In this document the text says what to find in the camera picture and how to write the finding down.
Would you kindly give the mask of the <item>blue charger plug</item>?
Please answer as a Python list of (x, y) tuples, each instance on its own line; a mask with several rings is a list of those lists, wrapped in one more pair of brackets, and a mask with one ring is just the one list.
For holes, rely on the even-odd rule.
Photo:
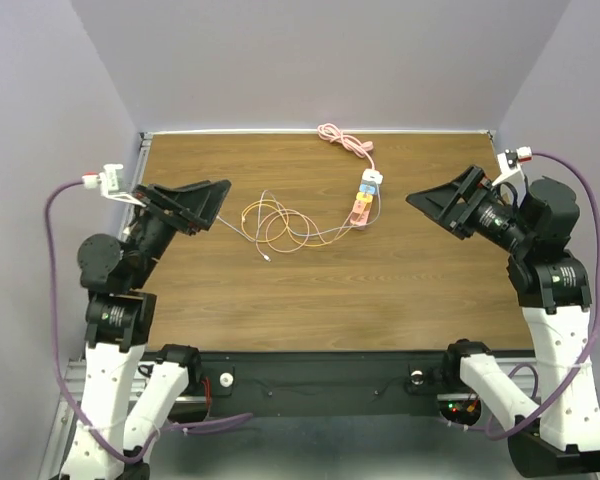
[(358, 192), (364, 195), (375, 196), (377, 194), (378, 187), (375, 183), (361, 183)]

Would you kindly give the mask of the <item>white charger plug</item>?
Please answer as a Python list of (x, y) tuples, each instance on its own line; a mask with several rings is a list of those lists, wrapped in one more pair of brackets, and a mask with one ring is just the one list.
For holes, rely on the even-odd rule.
[(362, 174), (362, 182), (374, 185), (381, 185), (383, 182), (383, 175), (374, 169), (365, 169)]

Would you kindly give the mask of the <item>yellow charger plug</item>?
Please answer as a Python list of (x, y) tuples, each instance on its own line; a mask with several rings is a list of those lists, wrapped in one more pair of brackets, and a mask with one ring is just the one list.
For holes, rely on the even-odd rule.
[(358, 202), (371, 203), (373, 201), (373, 195), (364, 192), (358, 192), (356, 194), (356, 200)]

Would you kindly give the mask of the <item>pink charger plug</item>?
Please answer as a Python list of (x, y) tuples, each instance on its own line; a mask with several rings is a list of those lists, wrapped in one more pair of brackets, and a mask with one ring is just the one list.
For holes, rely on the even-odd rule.
[(352, 212), (355, 215), (362, 215), (366, 210), (370, 208), (369, 203), (358, 202), (357, 200), (354, 202), (354, 206), (352, 208)]

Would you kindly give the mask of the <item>pink power strip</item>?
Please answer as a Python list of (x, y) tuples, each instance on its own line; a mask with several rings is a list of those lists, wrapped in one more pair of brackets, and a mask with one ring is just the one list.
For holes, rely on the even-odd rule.
[(380, 185), (383, 175), (374, 169), (365, 169), (356, 193), (355, 201), (349, 215), (349, 225), (363, 229), (369, 223), (374, 203), (380, 201)]

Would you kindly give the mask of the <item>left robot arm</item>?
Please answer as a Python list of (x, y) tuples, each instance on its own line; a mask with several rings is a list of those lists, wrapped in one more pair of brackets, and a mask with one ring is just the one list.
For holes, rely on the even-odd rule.
[(210, 229), (230, 188), (228, 180), (204, 180), (115, 193), (132, 206), (123, 236), (94, 234), (81, 244), (77, 263), (88, 295), (85, 383), (79, 400), (62, 392), (77, 422), (58, 478), (148, 478), (151, 450), (177, 398), (208, 384), (199, 350), (169, 344), (158, 352), (140, 398), (130, 400), (157, 304), (156, 295), (142, 289), (176, 234)]

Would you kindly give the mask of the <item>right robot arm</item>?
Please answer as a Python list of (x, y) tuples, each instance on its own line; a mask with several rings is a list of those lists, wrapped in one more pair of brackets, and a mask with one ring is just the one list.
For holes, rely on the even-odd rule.
[(454, 236), (479, 234), (508, 253), (507, 273), (531, 333), (542, 401), (525, 395), (481, 343), (449, 347), (449, 360), (440, 366), (443, 384), (470, 387), (499, 421), (497, 438), (535, 426), (540, 440), (558, 451), (600, 452), (592, 295), (586, 268), (567, 249), (580, 216), (575, 192), (543, 177), (527, 185), (520, 205), (509, 205), (498, 185), (471, 166), (406, 201)]

